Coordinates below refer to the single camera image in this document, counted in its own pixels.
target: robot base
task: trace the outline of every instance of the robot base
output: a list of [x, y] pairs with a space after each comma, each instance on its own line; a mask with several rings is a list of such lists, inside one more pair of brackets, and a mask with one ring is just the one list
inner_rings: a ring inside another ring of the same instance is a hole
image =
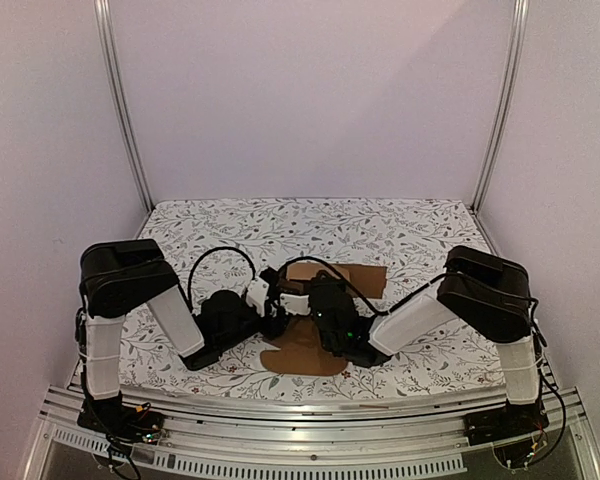
[[545, 429], [549, 419], [542, 402], [512, 405], [470, 413], [464, 417], [465, 435], [470, 445], [496, 442]]
[[126, 443], [155, 443], [162, 433], [164, 415], [126, 407], [122, 405], [122, 394], [118, 394], [106, 400], [85, 400], [78, 425]]

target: white wall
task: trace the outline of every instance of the white wall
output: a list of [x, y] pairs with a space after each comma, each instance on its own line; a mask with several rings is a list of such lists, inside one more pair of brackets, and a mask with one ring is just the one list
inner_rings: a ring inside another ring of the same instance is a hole
[[77, 358], [80, 253], [141, 219], [93, 2], [0, 0], [0, 480]]
[[529, 15], [484, 219], [530, 270], [552, 365], [600, 444], [600, 0], [532, 2]]
[[513, 3], [112, 2], [152, 193], [469, 200]]

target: metal rail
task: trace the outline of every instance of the metal rail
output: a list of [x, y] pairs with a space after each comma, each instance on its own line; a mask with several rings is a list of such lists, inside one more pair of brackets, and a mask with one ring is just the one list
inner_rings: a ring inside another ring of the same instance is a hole
[[476, 215], [473, 212], [473, 210], [471, 210], [471, 209], [469, 209], [469, 214], [471, 215], [473, 222], [476, 224], [476, 228], [480, 232], [480, 235], [482, 235], [482, 238], [484, 238], [484, 241], [486, 242], [487, 246], [489, 247], [489, 250], [491, 251], [491, 253], [494, 255], [500, 255], [500, 249], [494, 242], [491, 235], [489, 235], [489, 232], [486, 229], [486, 227], [484, 226], [484, 224], [482, 223], [482, 220], [480, 219], [480, 217], [478, 215]]
[[109, 0], [95, 0], [95, 7], [98, 30], [100, 31], [100, 43], [102, 44], [104, 63], [107, 69], [107, 77], [109, 78], [109, 86], [111, 87], [111, 97], [116, 109], [118, 122], [120, 123], [120, 131], [127, 152], [127, 159], [129, 160], [129, 166], [131, 167], [131, 173], [133, 174], [133, 180], [138, 189], [142, 206], [147, 212], [151, 212], [155, 207], [155, 203], [151, 197], [149, 184], [140, 159], [140, 152], [133, 133], [129, 108], [122, 86], [120, 65], [109, 11]]
[[516, 76], [518, 74], [518, 67], [520, 65], [520, 57], [522, 55], [522, 45], [524, 43], [524, 32], [527, 25], [528, 10], [528, 0], [516, 0], [513, 14], [513, 24], [511, 26], [511, 40], [509, 42], [509, 51], [507, 54], [507, 65], [502, 82], [502, 89], [500, 91], [500, 99], [498, 101], [496, 118], [493, 123], [491, 136], [489, 137], [489, 143], [487, 146], [487, 152], [485, 154], [482, 169], [480, 170], [480, 176], [478, 178], [478, 184], [476, 186], [470, 206], [470, 210], [476, 215], [480, 213], [480, 210], [484, 205], [487, 191], [489, 190], [489, 184], [491, 182], [491, 177], [493, 175], [493, 170], [496, 166], [498, 153], [500, 151], [500, 145], [502, 143], [502, 137], [504, 135], [504, 129], [507, 123], [507, 117], [511, 107], [511, 99], [513, 98]]
[[[74, 389], [75, 385], [49, 389], [40, 412], [46, 425], [42, 437], [46, 444], [42, 441], [40, 449], [46, 452], [48, 441], [58, 441], [104, 455], [104, 437], [76, 426], [82, 395]], [[147, 398], [123, 390], [130, 404]], [[162, 399], [153, 406], [166, 415], [169, 435], [155, 447], [138, 447], [134, 459], [148, 468], [196, 478], [434, 478], [465, 471], [463, 453], [490, 448], [470, 446], [462, 421], [468, 412], [504, 402], [502, 389], [487, 390], [474, 391], [478, 395], [473, 399], [464, 393], [399, 399], [385, 409], [332, 404], [322, 409], [322, 415], [308, 416], [303, 405], [288, 405], [286, 411], [266, 415], [269, 407], [281, 405], [264, 401], [257, 418], [234, 409], [209, 408], [221, 399], [198, 396], [198, 401], [184, 401], [156, 392]], [[576, 390], [562, 395], [568, 422], [578, 424], [585, 412]], [[550, 430], [560, 428], [559, 402], [547, 395], [545, 408]]]

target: table surface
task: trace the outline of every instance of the table surface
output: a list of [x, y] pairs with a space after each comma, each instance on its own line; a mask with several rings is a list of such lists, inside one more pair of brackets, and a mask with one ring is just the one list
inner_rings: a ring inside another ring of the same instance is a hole
[[[160, 203], [140, 235], [153, 238], [183, 285], [206, 250], [232, 245], [256, 267], [279, 267], [298, 255], [388, 267], [379, 307], [389, 306], [443, 269], [456, 245], [488, 251], [459, 201], [392, 199], [251, 199]], [[237, 255], [210, 256], [194, 278], [194, 302], [250, 280]], [[146, 307], [127, 316], [122, 336], [123, 385], [282, 402], [351, 401], [456, 392], [502, 384], [495, 348], [460, 320], [416, 339], [385, 365], [349, 365], [333, 377], [280, 375], [259, 355], [271, 350], [256, 335], [203, 370], [188, 371]]]

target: floral tablecloth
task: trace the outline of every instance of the floral tablecloth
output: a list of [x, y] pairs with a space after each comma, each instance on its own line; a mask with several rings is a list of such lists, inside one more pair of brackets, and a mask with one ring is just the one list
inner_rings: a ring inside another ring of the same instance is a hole
[[[487, 251], [464, 205], [448, 200], [170, 201], [156, 207], [140, 237], [158, 242], [183, 286], [197, 257], [219, 245], [243, 249], [259, 269], [279, 267], [303, 254], [388, 266], [380, 307], [440, 273], [453, 246]], [[249, 280], [249, 268], [239, 256], [218, 252], [196, 272], [194, 301], [221, 288], [241, 292]], [[191, 372], [143, 306], [124, 325], [120, 380], [166, 392], [289, 402], [396, 398], [503, 381], [495, 348], [460, 320], [416, 339], [383, 366], [349, 364], [334, 377], [269, 372], [259, 357], [272, 348], [256, 335], [226, 352], [217, 364]]]

